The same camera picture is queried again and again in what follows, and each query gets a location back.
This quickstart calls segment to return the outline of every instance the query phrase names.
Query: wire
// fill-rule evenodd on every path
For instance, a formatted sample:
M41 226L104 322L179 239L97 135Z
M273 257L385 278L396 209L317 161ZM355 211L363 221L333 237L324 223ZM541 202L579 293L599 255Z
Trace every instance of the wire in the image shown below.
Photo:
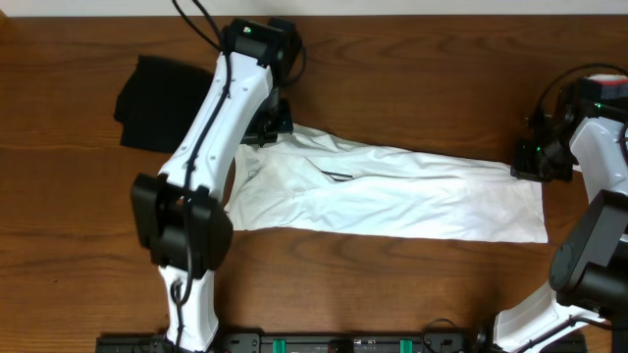
M628 166L628 147L626 147L626 130L628 130L628 122L624 123L619 131L619 149L621 150L621 156L624 158L626 166Z
M196 32L196 34L200 35L201 38L205 39L206 42L209 43L209 45L213 46L216 50L220 51L220 46L218 46L218 44L216 44L213 40L211 40L207 35L205 35L205 33L203 33L195 24L192 20L189 19L189 17L183 12L183 10L181 9L181 7L179 6L179 4L177 3L177 0L173 0L173 5L175 5L175 9L177 9L177 12L179 12L179 15L181 15L181 17L183 18L183 20L192 28L194 29L194 31Z
M525 346L523 346L518 353L524 353L525 351L527 351L528 349L533 348L534 346L536 346L539 343L543 343L546 340L548 340L549 338L554 337L557 333L561 332L562 330L569 328L569 327L573 327L574 325L576 325L576 323L585 323L588 325L591 325L593 327L596 328L601 328L601 329L605 329L605 330L610 330L610 331L624 331L624 330L628 330L628 328L626 327L613 327L611 325L606 325L606 324L602 324L602 323L598 323L595 320L591 320L591 319L586 319L586 318L574 318L574 317L569 317L569 319L560 324L559 326L557 326L556 328L548 331L547 333L543 334L541 337L537 338L537 339L533 339L530 342L528 342L528 344L526 344Z
M183 17L183 19L201 37L203 37L203 39L205 39L207 42L209 42L214 48L218 49L219 51L221 50L221 47L225 48L223 35L220 32L220 30L218 29L218 25L216 25L216 22L214 21L214 19L209 15L207 10L203 7L203 5L198 0L192 0L192 2L194 3L194 5L196 5L196 7L198 7L198 9L201 11L201 13L203 13L203 16L205 17L205 20L207 20L209 25L214 30L214 33L216 34L216 37L218 37L220 46L217 45L216 43L214 43L205 34L203 34L203 32L201 32L200 29L198 29L198 27L196 27L196 25L194 25L194 23L192 23L191 20L183 13L181 8L179 7L179 4L177 4L177 0L173 0L173 4L177 8L177 11L179 11L179 13ZM198 151L200 150L200 147L202 146L203 141L204 141L205 137L207 136L207 133L209 132L209 128L211 127L211 125L216 120L216 117L218 116L218 113L220 112L221 107L225 103L225 100L228 98L228 96L229 96L229 89L230 89L231 83L232 83L232 65L231 65L231 55L230 55L230 52L224 50L222 55L224 55L224 57L225 57L225 63L226 63L226 66L227 66L227 80L225 82L225 85L223 86L223 92L222 92L220 98L218 99L218 102L216 104L216 107L214 108L214 111L212 112L211 116L209 117L209 120L207 121L207 123L205 123L205 126L203 127L203 130L199 134L199 136L198 136L198 138L196 140L196 143L194 144L194 147L191 150L191 153L189 155L189 158L187 160L187 165L186 165L186 168L185 168L185 177L184 177L184 182L183 182L183 192L184 192L184 196L183 196L183 228L184 228L184 234L185 234L185 256L186 256L186 262L187 262L187 279L185 281L185 290L183 292L183 297L181 297L182 283L181 283L180 279L175 280L170 285L170 296L173 299L173 301L175 302L175 305L176 305L176 308L177 308L177 319L179 321L179 327L177 328L177 339L175 341L175 352L179 352L179 348L181 346L181 339L182 339L183 328L184 328L184 324L183 324L183 305L185 305L185 303L189 299L189 295L190 295L191 288L192 288L192 282L193 282L193 277L192 277L192 274L193 274L193 261L192 261L191 244L190 244L190 238L189 238L189 213L190 213L189 201L190 200L189 200L189 195L188 195L189 186L191 184L191 176L192 176L192 173L193 173L193 171L195 169L194 162L196 161L196 158L198 157Z
M460 334L462 334L462 332L460 331L460 328L458 328L458 326L456 326L450 319L439 318L439 319L436 319L436 320L430 322L425 328L423 328L423 345L431 353L437 353L437 352L434 349L432 349L432 343L428 343L428 339L426 338L426 336L428 334L428 329L430 329L436 323L447 323L447 324L450 324L450 325L453 326L453 328L455 328L455 330L457 330Z
M539 110L539 109L543 108L543 103L545 102L546 98L548 97L548 94L550 94L551 89L554 88L564 78L566 78L567 76L569 76L571 74L574 74L574 73L577 73L579 71L582 71L582 70L599 69L599 68L615 70L615 71L617 71L617 72L619 72L619 73L621 73L621 74L623 74L625 76L628 76L628 71L626 71L625 69L623 69L621 67L618 67L616 65L608 64L608 63L590 63L590 64L580 65L580 66L577 66L575 68L571 68L571 69L567 70L566 72L562 73L557 78L555 78L548 85L548 87L545 89L545 91L543 91L543 94L541 94L541 97L539 97L539 100L537 101L536 110Z
M305 50L304 46L301 46L301 52L303 62L303 64L301 65L301 71L299 71L295 77L282 82L282 87L288 87L295 84L303 76L303 73L305 73L305 64L307 64L307 51Z
M613 332L628 330L628 327L615 327L613 325L602 324L595 320L591 320L587 318L574 318L573 321L576 323L585 323L585 324L591 325L592 327L601 328L601 329L605 329L605 330L609 330Z

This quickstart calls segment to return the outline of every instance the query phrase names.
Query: wooden surface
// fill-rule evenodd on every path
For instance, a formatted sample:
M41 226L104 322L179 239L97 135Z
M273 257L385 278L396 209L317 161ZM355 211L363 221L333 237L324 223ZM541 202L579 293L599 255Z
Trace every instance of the wooden surface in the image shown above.
M297 123L416 151L509 162L559 73L628 64L622 17L296 18ZM225 24L227 19L219 19ZM119 146L112 113L139 53L213 69L178 18L12 19L0 31L0 351L92 352L102 332L168 323L135 236L130 188L169 156ZM549 244L238 232L217 276L224 325L268 332L462 327L518 304L587 207L583 181L544 187ZM610 334L586 330L592 352Z

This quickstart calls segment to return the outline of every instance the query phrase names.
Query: black base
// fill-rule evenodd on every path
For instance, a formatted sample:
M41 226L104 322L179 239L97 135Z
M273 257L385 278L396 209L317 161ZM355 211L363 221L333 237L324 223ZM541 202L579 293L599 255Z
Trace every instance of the black base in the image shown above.
M460 333L429 333L428 344L437 353L465 351ZM230 353L426 353L420 335L295 336L230 334L223 348Z
M461 333L428 334L428 344L437 353L470 352ZM227 334L217 340L212 353L430 353L420 335L307 336ZM96 340L96 353L171 353L173 346L161 335L103 336ZM588 353L585 337L570 333L542 353Z
M628 327L628 316L613 320L612 325L618 328ZM612 352L628 352L627 330L614 331L612 333Z

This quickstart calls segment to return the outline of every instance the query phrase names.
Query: white cloth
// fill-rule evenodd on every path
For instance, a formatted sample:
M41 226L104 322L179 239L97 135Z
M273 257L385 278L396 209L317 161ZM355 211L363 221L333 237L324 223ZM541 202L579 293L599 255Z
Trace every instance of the white cloth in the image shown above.
M294 126L240 145L226 207L234 229L547 242L541 185L497 162L346 141Z

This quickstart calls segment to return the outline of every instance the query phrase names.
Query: green connector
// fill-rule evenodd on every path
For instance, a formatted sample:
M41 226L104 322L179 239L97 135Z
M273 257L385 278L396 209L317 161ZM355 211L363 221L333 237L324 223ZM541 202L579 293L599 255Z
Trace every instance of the green connector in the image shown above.
M412 340L402 339L399 345L401 346L400 353L412 353Z
M284 339L273 340L273 353L286 353L286 341Z

